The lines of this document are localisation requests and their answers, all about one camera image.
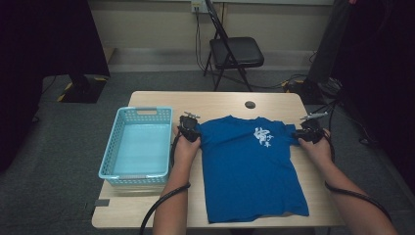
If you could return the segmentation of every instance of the blue t-shirt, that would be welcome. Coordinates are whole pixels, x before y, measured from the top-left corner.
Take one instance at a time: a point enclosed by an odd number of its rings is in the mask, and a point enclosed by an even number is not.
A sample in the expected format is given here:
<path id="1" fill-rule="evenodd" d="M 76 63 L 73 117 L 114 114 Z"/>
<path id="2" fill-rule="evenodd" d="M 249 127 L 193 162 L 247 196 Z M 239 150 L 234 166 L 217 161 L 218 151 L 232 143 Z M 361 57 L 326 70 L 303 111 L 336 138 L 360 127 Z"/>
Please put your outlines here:
<path id="1" fill-rule="evenodd" d="M 308 215 L 290 160 L 293 124 L 232 116 L 198 124 L 202 133 L 207 218 L 253 221 L 263 215 Z"/>

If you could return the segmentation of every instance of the baseboard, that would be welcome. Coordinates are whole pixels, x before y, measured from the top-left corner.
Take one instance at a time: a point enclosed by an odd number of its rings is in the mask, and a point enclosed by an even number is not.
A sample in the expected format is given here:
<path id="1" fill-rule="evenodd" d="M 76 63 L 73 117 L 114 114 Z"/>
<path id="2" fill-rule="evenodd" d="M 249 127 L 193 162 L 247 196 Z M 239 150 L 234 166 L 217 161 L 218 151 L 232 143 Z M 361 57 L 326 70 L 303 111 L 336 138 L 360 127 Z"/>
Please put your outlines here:
<path id="1" fill-rule="evenodd" d="M 313 55 L 311 51 L 265 51 L 264 65 L 253 70 L 299 71 L 308 70 Z M 197 71 L 208 59 L 202 51 L 200 62 L 195 51 L 180 49 L 117 48 L 109 60 L 110 72 L 121 71 Z"/>

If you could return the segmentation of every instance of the wall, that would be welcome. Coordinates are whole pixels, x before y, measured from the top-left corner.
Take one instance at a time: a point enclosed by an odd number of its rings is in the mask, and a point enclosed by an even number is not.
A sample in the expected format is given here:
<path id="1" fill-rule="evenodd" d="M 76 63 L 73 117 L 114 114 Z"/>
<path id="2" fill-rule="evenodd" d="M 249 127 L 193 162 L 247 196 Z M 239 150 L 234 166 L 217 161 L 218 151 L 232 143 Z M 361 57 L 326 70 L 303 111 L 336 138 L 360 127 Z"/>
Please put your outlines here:
<path id="1" fill-rule="evenodd" d="M 197 21 L 188 2 L 90 1 L 104 47 L 194 50 Z M 316 50 L 328 5 L 217 3 L 230 36 L 252 36 L 263 51 Z M 200 15 L 202 49 L 214 28 Z"/>

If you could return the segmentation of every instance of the folding chair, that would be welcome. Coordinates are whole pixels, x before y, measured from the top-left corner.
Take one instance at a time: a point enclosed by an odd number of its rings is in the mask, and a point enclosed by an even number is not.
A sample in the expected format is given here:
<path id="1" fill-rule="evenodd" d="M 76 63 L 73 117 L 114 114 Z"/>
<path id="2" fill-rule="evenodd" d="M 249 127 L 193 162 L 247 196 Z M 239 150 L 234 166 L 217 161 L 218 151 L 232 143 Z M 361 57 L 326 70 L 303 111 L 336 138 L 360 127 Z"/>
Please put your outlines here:
<path id="1" fill-rule="evenodd" d="M 205 0 L 207 3 L 207 11 L 210 15 L 211 21 L 216 28 L 214 38 L 209 42 L 210 53 L 207 58 L 207 65 L 205 67 L 204 76 L 210 68 L 214 90 L 217 90 L 220 79 L 225 70 L 238 70 L 245 84 L 250 91 L 250 84 L 247 81 L 245 68 L 257 68 L 263 65 L 263 55 L 260 51 L 256 41 L 251 37 L 228 37 L 222 23 L 217 16 L 217 13 L 210 0 Z M 210 59 L 213 58 L 214 66 L 220 71 L 217 81 L 214 79 L 213 70 Z"/>

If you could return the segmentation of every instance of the small round object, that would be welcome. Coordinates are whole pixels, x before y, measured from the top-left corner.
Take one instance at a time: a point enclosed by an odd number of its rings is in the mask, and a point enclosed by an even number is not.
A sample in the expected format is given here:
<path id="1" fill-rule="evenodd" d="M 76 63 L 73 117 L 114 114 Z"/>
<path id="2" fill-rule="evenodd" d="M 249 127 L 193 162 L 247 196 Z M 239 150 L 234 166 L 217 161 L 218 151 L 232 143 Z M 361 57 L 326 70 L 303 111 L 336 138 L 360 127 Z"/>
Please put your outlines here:
<path id="1" fill-rule="evenodd" d="M 255 106 L 256 106 L 256 104 L 252 101 L 245 102 L 245 107 L 247 107 L 248 109 L 254 109 Z"/>

